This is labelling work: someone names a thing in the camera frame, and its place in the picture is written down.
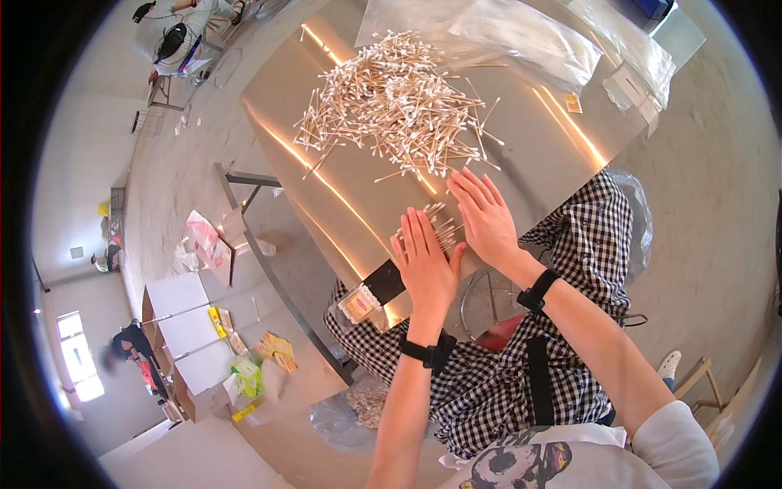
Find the worker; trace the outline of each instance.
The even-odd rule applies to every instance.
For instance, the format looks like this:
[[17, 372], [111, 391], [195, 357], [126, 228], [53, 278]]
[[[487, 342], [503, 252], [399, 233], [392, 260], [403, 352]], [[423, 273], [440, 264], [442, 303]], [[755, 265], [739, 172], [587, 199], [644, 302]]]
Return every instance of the worker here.
[[103, 348], [101, 364], [103, 369], [112, 375], [117, 371], [117, 364], [129, 358], [141, 369], [142, 379], [152, 387], [152, 393], [168, 399], [166, 388], [155, 368], [159, 369], [160, 364], [136, 318], [114, 335], [109, 345]]
[[244, 8], [243, 0], [234, 5], [225, 0], [160, 0], [138, 7], [133, 14], [133, 21], [138, 24], [135, 48], [155, 65], [148, 83], [153, 83], [161, 74], [174, 75], [184, 68], [183, 64], [197, 59], [190, 51], [213, 16], [238, 25]]
[[122, 248], [120, 248], [118, 245], [109, 243], [109, 247], [106, 248], [106, 251], [103, 252], [103, 255], [96, 257], [95, 253], [92, 254], [90, 263], [92, 263], [98, 269], [98, 271], [102, 271], [103, 273], [114, 271], [116, 270], [114, 267], [114, 257], [121, 249]]
[[[369, 322], [345, 332], [324, 316], [346, 351], [390, 384], [368, 487], [415, 485], [428, 421], [450, 452], [443, 460], [459, 468], [442, 487], [709, 487], [719, 473], [712, 445], [614, 319], [630, 306], [632, 214], [612, 178], [601, 171], [519, 240], [549, 247], [551, 268], [518, 247], [487, 176], [465, 168], [447, 186], [467, 240], [450, 259], [412, 208], [401, 218], [404, 248], [391, 240], [410, 318], [383, 334]], [[525, 290], [530, 312], [501, 351], [463, 342], [442, 358], [436, 345], [468, 245]], [[332, 300], [345, 292], [338, 283]], [[612, 407], [623, 430], [606, 426]]]
[[102, 363], [106, 371], [113, 372], [118, 361], [126, 361], [128, 358], [133, 361], [154, 359], [152, 346], [139, 325], [138, 319], [133, 318], [131, 324], [122, 328], [111, 339], [109, 346], [103, 352]]

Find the bundle of cotton swabs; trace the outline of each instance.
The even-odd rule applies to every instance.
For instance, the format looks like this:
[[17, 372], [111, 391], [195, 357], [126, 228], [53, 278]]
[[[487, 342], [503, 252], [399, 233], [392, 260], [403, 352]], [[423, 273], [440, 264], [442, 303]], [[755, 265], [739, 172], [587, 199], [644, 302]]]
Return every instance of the bundle of cotton swabs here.
[[[427, 218], [429, 218], [429, 222], [432, 223], [432, 227], [435, 230], [435, 238], [437, 238], [437, 243], [440, 245], [440, 249], [442, 251], [448, 251], [453, 245], [456, 244], [454, 234], [456, 234], [456, 231], [462, 229], [465, 226], [456, 226], [451, 224], [454, 222], [454, 218], [450, 218], [441, 225], [438, 225], [436, 228], [434, 227], [435, 223], [437, 222], [437, 213], [442, 209], [445, 209], [445, 205], [446, 204], [444, 202], [438, 202], [435, 204], [429, 204], [423, 208], [424, 214]], [[402, 228], [396, 230], [394, 237], [404, 240], [404, 236], [402, 235]]]
[[[370, 145], [373, 156], [398, 165], [399, 171], [375, 182], [408, 171], [419, 180], [421, 171], [445, 178], [454, 165], [463, 167], [473, 160], [500, 170], [487, 160], [481, 140], [486, 136], [504, 144], [484, 129], [500, 99], [480, 120], [478, 108], [486, 104], [470, 80], [465, 78], [475, 98], [448, 83], [459, 76], [437, 72], [437, 63], [445, 60], [442, 52], [411, 31], [375, 36], [381, 41], [321, 75], [325, 86], [313, 90], [304, 117], [294, 124], [299, 132], [293, 143], [323, 153], [309, 173], [324, 163], [335, 146], [344, 146], [343, 140], [359, 148]], [[478, 147], [459, 139], [467, 130], [475, 132]]]

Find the black and white checkered fabric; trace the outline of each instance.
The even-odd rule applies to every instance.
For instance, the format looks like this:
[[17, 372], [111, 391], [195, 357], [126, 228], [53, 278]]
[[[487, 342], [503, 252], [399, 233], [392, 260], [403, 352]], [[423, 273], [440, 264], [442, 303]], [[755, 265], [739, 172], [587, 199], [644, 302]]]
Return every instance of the black and white checkered fabric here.
[[[623, 289], [630, 259], [633, 215], [613, 179], [601, 171], [520, 243], [551, 250], [551, 268], [611, 316], [624, 315]], [[332, 303], [347, 293], [338, 281]], [[346, 333], [329, 312], [323, 317], [337, 341], [360, 365], [391, 384], [399, 361], [399, 337], [409, 320], [386, 333], [362, 322]], [[554, 390], [554, 422], [594, 422], [606, 414], [608, 398], [550, 319], [527, 315], [501, 352], [458, 343], [439, 376], [432, 378], [429, 419], [448, 451], [472, 458], [497, 438], [535, 424], [526, 367], [525, 341], [547, 338]]]

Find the black wristband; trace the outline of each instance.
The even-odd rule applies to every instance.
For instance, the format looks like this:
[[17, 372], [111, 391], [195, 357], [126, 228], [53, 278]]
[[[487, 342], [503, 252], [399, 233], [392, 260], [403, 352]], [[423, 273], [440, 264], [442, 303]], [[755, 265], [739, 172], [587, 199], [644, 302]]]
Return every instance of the black wristband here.
[[456, 338], [446, 333], [440, 333], [436, 347], [422, 347], [419, 344], [407, 341], [407, 333], [402, 333], [402, 336], [399, 338], [399, 348], [402, 354], [421, 360], [425, 369], [432, 369], [433, 376], [437, 376], [442, 372], [455, 345]]
[[540, 274], [540, 277], [538, 277], [531, 289], [527, 289], [518, 295], [516, 302], [534, 314], [545, 316], [546, 313], [543, 312], [543, 306], [546, 305], [546, 301], [543, 300], [543, 296], [546, 295], [554, 280], [559, 278], [560, 275], [556, 271], [547, 268], [546, 271]]

